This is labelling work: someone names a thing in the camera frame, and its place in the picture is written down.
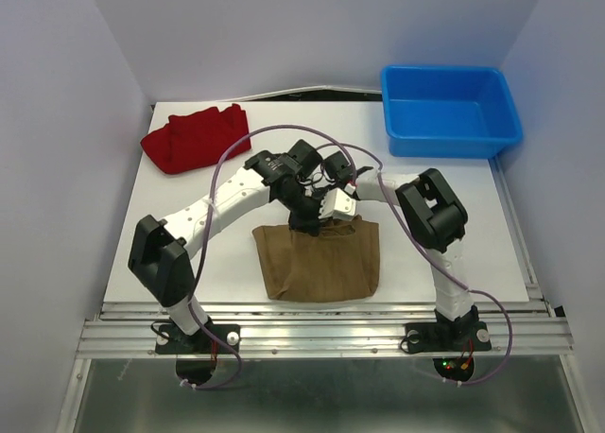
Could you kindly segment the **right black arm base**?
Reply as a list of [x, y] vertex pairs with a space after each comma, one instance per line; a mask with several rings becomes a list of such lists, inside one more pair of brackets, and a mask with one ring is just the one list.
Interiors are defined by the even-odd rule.
[[406, 354], [475, 352], [492, 349], [487, 325], [480, 320], [457, 322], [436, 320], [434, 322], [408, 322], [399, 349]]

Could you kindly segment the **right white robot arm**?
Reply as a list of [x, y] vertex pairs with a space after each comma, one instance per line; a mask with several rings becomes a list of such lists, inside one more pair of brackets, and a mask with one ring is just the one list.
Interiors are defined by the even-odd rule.
[[463, 318], [474, 307], [470, 288], [462, 283], [461, 240], [468, 221], [466, 209], [439, 170], [417, 175], [389, 174], [376, 167], [353, 169], [345, 155], [335, 152], [320, 163], [327, 180], [320, 197], [318, 224], [351, 220], [360, 201], [385, 202], [404, 232], [432, 268], [436, 310], [440, 318], [435, 337], [456, 348], [469, 336]]

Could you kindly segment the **red skirt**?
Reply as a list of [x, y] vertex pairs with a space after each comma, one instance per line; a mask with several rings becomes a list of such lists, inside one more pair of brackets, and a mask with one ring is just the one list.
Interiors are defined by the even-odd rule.
[[246, 112], [233, 104], [189, 115], [170, 115], [161, 128], [141, 140], [141, 147], [166, 175], [216, 165], [223, 152], [249, 133]]

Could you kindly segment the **tan skirt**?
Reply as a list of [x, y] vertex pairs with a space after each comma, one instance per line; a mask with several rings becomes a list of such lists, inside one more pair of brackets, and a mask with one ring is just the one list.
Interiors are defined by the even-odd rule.
[[267, 295], [291, 303], [341, 303], [374, 295], [380, 280], [379, 225], [330, 220], [313, 236], [286, 225], [252, 231]]

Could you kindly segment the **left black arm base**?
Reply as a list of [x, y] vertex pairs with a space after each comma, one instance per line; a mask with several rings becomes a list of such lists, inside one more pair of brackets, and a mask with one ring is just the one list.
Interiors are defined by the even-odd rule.
[[[240, 326], [238, 324], [207, 324], [210, 332], [228, 343], [228, 335], [239, 336]], [[216, 340], [208, 337], [204, 332], [198, 330], [193, 336], [186, 335], [173, 321], [158, 320], [150, 324], [150, 330], [156, 336], [155, 353], [158, 355], [229, 355], [231, 354], [224, 346], [217, 344]], [[239, 343], [229, 345], [237, 352]]]

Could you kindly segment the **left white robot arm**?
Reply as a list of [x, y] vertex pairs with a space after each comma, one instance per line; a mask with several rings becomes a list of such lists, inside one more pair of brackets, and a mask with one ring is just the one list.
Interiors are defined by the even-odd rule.
[[147, 215], [136, 224], [128, 268], [179, 327], [178, 341], [191, 352], [210, 340], [209, 317], [195, 298], [200, 272], [190, 260], [205, 258], [209, 240], [247, 213], [277, 200], [290, 213], [319, 223], [320, 202], [305, 195], [302, 181], [321, 164], [304, 140], [285, 153], [263, 150], [251, 156], [210, 193], [162, 219]]

